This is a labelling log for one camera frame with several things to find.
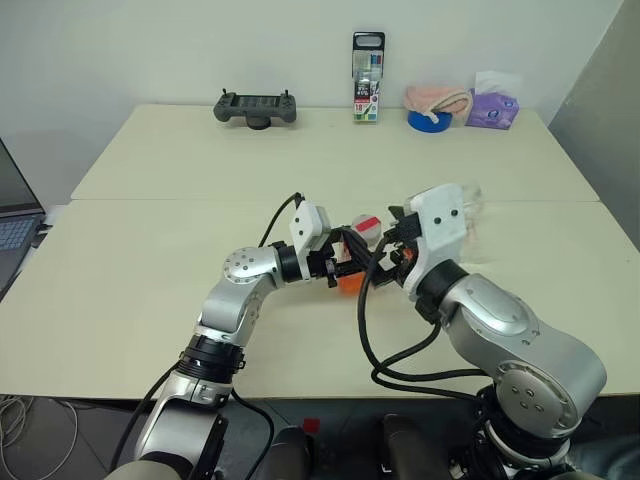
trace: table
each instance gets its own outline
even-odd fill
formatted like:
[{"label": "table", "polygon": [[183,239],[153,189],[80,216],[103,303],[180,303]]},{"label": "table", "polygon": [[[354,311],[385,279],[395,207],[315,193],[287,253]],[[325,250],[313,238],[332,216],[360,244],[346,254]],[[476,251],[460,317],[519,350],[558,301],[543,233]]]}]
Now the table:
[{"label": "table", "polygon": [[532,110],[508,131],[413,130],[406,111],[356,125],[349,109],[299,109],[291,125],[253,131],[211,107],[142,105],[74,199],[275,202],[293,191],[389,204],[425,185],[477,183],[488,201],[595,201],[597,195]]},{"label": "table", "polygon": [[[383,216],[386,206],[345,198],[318,203],[334,225],[363,212]],[[141,398],[186,345],[226,254],[255,244],[275,206],[72,202],[0,303],[0,391]],[[290,214],[273,240],[289,241]],[[608,369],[605,394],[640,392],[639,254],[602,204],[487,202],[465,247],[464,266],[516,292],[544,321],[590,345]],[[374,292],[368,312],[380,356],[427,333],[396,286]],[[324,281],[273,293],[246,354],[236,385],[247,397],[410,396],[371,383],[355,299]],[[400,365],[409,372],[465,366],[444,334]],[[475,392],[485,382],[434,385]]]}]

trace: floor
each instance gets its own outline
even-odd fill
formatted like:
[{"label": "floor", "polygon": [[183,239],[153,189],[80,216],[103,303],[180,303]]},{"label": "floor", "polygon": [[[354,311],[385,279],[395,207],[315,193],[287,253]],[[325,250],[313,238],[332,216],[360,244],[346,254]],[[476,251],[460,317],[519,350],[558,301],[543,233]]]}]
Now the floor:
[{"label": "floor", "polygon": [[[376,467],[376,425],[389,412],[414,419],[426,437],[442,445],[462,444],[469,437],[472,422],[467,404],[456,400],[273,400],[256,402],[272,414],[276,430],[286,425],[301,425],[305,419],[318,419],[313,435],[316,449],[314,478],[379,478]],[[72,455],[53,479],[102,479],[118,438],[128,421],[128,411],[95,407],[75,402],[79,435]],[[231,402],[223,410],[229,420],[219,466],[229,480],[243,479],[266,440],[264,420]],[[133,442],[143,421],[127,444],[123,460],[132,456]],[[74,431],[73,415],[54,400],[37,399],[28,416],[23,437],[6,449],[9,467],[20,480],[40,478],[64,457]],[[625,445],[640,445],[640,397],[600,398],[575,435],[575,444],[595,439],[623,439]],[[640,462],[640,447],[634,450]],[[591,454],[577,456],[591,459]],[[640,463],[634,471],[620,470],[616,478],[640,478]],[[599,467],[593,467],[593,473]],[[0,480],[10,477],[0,465]]]}]

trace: purple tissue box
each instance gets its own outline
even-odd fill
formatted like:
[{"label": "purple tissue box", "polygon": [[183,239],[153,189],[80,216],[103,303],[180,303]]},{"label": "purple tissue box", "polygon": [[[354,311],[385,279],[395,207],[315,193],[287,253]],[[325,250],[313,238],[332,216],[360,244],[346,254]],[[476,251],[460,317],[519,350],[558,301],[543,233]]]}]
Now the purple tissue box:
[{"label": "purple tissue box", "polygon": [[469,118],[467,118],[467,126],[500,128],[502,130],[507,130],[511,127],[520,109],[515,98],[500,95],[499,93],[476,95],[473,90],[472,88],[473,107],[471,108],[471,113],[469,113]]}]

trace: robotic arm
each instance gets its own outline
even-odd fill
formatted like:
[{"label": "robotic arm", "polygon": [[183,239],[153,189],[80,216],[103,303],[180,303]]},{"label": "robotic arm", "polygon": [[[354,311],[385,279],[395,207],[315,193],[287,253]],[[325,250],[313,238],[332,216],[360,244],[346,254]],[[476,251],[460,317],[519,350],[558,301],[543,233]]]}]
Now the robotic arm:
[{"label": "robotic arm", "polygon": [[[395,266],[379,267],[374,285],[395,280],[423,317],[440,322],[455,350],[491,376],[493,385],[480,393],[480,429],[505,470],[561,463],[570,434],[606,382],[596,354],[546,325],[520,298],[457,265],[466,233],[460,187],[436,187],[390,210],[396,222],[385,238],[394,245]],[[371,260],[357,234],[332,230],[324,210],[311,202],[297,205],[290,230],[293,246],[247,247],[225,259],[223,276],[138,439],[135,457],[154,464],[150,468],[160,463],[176,478],[210,478],[227,425],[220,410],[233,375],[244,367],[243,348],[265,297],[298,280],[326,277],[334,286],[337,277],[366,270]],[[334,258],[331,245],[340,239],[349,262]],[[108,478],[148,478],[126,474],[141,468],[131,465]]]}]

